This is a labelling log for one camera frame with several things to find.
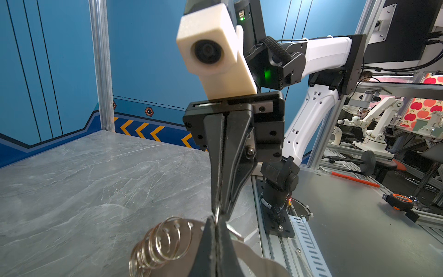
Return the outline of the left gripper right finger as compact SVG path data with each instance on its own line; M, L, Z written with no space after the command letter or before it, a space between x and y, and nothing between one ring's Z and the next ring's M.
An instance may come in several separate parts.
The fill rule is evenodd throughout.
M216 276L244 276L225 221L216 225Z

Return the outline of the aluminium front rail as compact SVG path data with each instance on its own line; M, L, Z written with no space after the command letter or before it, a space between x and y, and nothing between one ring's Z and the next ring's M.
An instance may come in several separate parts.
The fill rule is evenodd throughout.
M282 265L291 277L330 277L332 274L318 247L308 224L308 217L299 217L295 210L288 213L287 225L290 229L276 229L265 226L265 212L260 200L264 180L259 176L251 178L256 205L261 249L265 258Z

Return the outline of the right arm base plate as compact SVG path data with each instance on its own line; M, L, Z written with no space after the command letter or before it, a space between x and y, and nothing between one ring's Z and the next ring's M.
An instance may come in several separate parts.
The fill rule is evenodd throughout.
M265 180L256 180L265 232L281 238L294 238L295 231L287 212L287 197Z

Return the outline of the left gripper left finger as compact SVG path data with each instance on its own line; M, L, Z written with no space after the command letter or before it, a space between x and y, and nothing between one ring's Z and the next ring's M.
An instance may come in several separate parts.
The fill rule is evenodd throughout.
M216 228L213 216L208 217L189 277L216 276Z

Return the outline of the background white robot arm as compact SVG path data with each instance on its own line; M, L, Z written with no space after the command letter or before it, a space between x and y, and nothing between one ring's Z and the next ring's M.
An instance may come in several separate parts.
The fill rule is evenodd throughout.
M354 116L351 121L345 119L339 120L337 123L362 129L363 142L353 142L354 147L392 159L394 154L386 150L384 132L402 107L403 101L401 99L384 98L368 112L365 118Z

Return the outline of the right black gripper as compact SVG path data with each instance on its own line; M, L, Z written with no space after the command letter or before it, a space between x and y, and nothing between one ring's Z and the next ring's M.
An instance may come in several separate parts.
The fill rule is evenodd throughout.
M196 145L211 162L211 209L225 220L258 162L281 160L284 99L279 91L192 102L183 116ZM247 147L253 149L249 157Z

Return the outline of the black round stand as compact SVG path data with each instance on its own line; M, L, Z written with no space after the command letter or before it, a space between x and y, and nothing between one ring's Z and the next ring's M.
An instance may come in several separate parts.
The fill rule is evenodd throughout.
M359 166L359 171L348 170L351 173L357 173L360 175L369 176L374 174L377 170L381 171L394 171L398 169L398 165L396 162L388 161L382 162L376 159L375 153L373 151L365 151L359 159L353 158L342 158L339 156L323 156L324 159L327 159L329 163L334 164L336 162L348 162L353 163Z

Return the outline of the red pen on bench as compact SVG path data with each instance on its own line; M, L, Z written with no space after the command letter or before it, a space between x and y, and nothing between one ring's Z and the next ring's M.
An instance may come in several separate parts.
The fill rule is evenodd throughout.
M360 184L369 185L371 187L380 188L380 184L376 184L376 183L370 182L370 181L361 180L361 179L358 179L358 178L355 178L355 177L351 177L351 176L348 176L348 175L344 175L344 174L340 174L340 173L336 173L336 172L332 172L331 175L339 177L339 178L343 178L343 179L346 179L346 180L354 181L354 182L357 182L357 183L360 183Z

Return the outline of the orange black tape measure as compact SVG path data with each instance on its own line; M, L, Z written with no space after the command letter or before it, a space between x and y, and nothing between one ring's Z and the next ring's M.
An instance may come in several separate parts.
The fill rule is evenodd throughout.
M416 223L419 219L419 215L413 211L414 203L410 198L396 193L383 194L382 198L395 210L405 212L406 217L412 222Z

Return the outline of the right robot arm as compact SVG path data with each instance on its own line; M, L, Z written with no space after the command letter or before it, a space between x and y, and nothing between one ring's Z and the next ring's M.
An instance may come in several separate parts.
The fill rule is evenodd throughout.
M366 35L275 40L259 1L188 1L176 42L207 96L183 123L210 155L214 220L231 218L257 165L263 204L279 220L316 129L356 88Z

